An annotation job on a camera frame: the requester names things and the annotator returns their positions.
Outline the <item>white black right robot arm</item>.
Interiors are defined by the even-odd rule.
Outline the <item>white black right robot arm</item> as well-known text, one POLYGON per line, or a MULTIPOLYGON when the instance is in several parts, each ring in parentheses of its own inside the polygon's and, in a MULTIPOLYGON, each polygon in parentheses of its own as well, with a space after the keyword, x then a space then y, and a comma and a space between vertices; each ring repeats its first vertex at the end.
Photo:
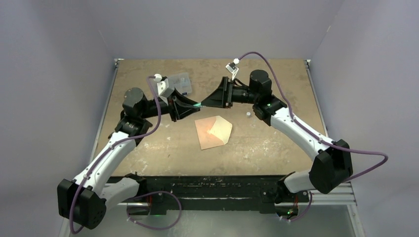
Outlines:
POLYGON ((233 103, 251 104, 255 116, 268 126, 282 132, 297 144, 313 161, 311 169, 293 172, 278 182, 277 194, 289 201, 300 191, 317 190, 328 194, 353 174, 349 145, 334 141, 310 126, 301 128, 297 116, 272 93, 272 80, 264 70, 254 70, 247 86, 238 86, 223 77, 218 88, 205 98, 205 107, 230 108, 233 103))

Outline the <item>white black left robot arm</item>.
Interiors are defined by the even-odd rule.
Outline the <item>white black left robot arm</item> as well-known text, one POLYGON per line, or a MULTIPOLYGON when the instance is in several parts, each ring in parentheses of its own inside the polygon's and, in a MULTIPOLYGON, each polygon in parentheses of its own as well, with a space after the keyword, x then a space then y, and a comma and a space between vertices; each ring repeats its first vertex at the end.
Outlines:
POLYGON ((94 160, 72 180, 63 179, 57 187, 59 215, 69 220, 72 234, 84 228, 94 229, 103 220, 106 211, 125 200, 141 202, 152 196, 169 195, 181 207, 180 200, 171 192, 151 190, 147 180, 135 174, 125 175, 107 186, 119 164, 143 140, 160 126, 162 115, 172 121, 181 120, 200 111, 201 104, 175 89, 159 88, 148 100, 143 90, 134 87, 125 92, 120 120, 109 137, 107 145, 94 160))

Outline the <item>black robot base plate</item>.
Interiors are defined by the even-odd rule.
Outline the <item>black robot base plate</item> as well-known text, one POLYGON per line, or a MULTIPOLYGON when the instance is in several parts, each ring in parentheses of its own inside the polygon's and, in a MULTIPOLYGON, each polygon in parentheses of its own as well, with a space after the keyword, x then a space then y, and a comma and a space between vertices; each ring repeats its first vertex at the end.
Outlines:
POLYGON ((227 176, 138 176, 125 175, 134 181, 133 194, 123 195, 128 203, 145 202, 152 215, 168 210, 258 211, 261 214, 287 214, 277 204, 308 202, 304 191, 289 193, 280 182, 284 175, 227 176))

